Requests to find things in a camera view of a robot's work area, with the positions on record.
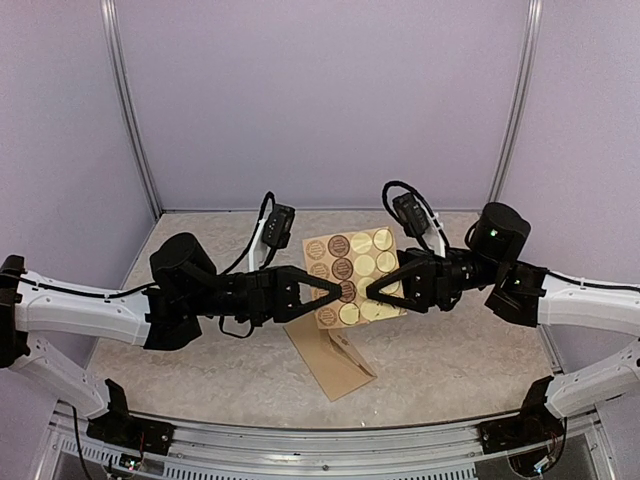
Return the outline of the round sticker seal sheet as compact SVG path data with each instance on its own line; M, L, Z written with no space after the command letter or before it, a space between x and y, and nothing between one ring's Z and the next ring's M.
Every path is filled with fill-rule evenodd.
M303 255L310 275L342 288L340 299L314 312L320 329L351 328L406 314L404 309L370 300L366 294L371 283L399 268L389 227L305 239Z

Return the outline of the brown kraft envelope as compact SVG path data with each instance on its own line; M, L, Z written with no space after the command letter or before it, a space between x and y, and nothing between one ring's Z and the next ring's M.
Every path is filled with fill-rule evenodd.
M319 329L312 317L291 322L284 330L330 402L377 378L343 330Z

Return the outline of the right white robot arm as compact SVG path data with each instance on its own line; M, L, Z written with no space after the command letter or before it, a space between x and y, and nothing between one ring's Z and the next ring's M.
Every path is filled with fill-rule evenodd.
M566 276L519 259L530 224L511 207L491 202L470 227L464 248L447 244L441 223L420 212L408 198L398 198L395 217L412 236L425 224L434 239L400 254L397 270L366 288L370 300L425 313L450 311L463 292L489 287L486 307L519 326L578 326L639 336L639 288ZM535 442L556 418L569 417L596 403L639 386L639 343L577 371L547 377L530 389L511 426L523 444Z

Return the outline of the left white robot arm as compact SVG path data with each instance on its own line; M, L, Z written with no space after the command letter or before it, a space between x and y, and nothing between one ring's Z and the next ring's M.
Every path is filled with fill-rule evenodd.
M1 366L48 389L121 445L140 434L123 389L89 374L43 338L45 332L176 351L197 339L202 317L232 318L255 329L288 323L338 300L339 284L294 266L220 273L197 238L174 235L150 257L151 283L108 291L59 282L25 267L1 266Z

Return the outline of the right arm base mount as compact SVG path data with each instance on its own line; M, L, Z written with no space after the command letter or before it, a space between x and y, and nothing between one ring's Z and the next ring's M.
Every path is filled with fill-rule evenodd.
M556 417L545 406L546 391L552 379L547 376L536 380L516 415L478 425L484 454L518 449L564 435L564 419Z

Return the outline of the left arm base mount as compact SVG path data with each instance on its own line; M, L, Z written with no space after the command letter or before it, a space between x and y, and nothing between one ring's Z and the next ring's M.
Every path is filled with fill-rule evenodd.
M107 411L88 420L87 436L141 454L167 456L175 426L171 423L137 417L130 413L124 389L111 379L105 380L109 393Z

